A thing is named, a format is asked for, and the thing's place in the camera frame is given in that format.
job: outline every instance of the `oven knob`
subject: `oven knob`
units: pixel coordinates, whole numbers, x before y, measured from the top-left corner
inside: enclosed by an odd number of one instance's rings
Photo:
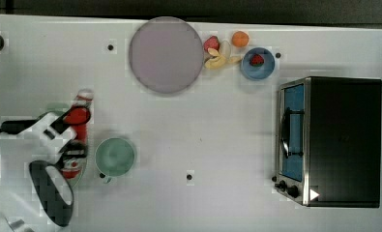
[[[287,188],[287,194],[293,198],[296,198],[299,196],[299,189],[296,186],[289,187]]]
[[[286,191],[287,184],[285,181],[280,181],[278,184],[275,184],[275,187],[280,189],[281,191]]]

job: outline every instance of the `orange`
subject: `orange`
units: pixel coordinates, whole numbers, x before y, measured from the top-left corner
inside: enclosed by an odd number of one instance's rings
[[[233,34],[232,44],[237,47],[243,47],[248,45],[249,36],[245,32],[238,31]]]

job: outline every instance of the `bowl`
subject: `bowl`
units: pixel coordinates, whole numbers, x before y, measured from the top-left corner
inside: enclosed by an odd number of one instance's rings
[[[263,57],[264,63],[260,67],[250,64],[253,55],[258,54]],[[272,52],[263,47],[256,47],[248,51],[241,62],[242,74],[250,80],[261,80],[272,74],[275,69],[275,57]]]

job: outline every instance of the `table surface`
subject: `table surface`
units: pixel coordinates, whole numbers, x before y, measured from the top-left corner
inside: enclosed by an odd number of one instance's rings
[[[0,15],[0,123],[36,117],[81,88],[96,94],[88,166],[64,231],[382,231],[382,175],[378,209],[305,208],[270,180],[278,86],[309,75],[382,79],[382,30],[191,23],[202,40],[248,31],[250,47],[233,54],[267,47],[281,53],[277,69],[258,82],[239,66],[203,70],[187,91],[164,97],[138,83],[127,59],[143,23]],[[105,185],[94,151],[118,135],[137,158]]]

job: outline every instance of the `strawberry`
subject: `strawberry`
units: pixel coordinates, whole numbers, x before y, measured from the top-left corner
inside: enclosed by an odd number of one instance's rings
[[[250,64],[254,67],[260,67],[263,63],[265,63],[265,60],[259,54],[254,54],[250,59]]]
[[[212,36],[203,44],[203,49],[208,52],[208,48],[213,48],[214,50],[219,50],[220,43],[218,37]]]

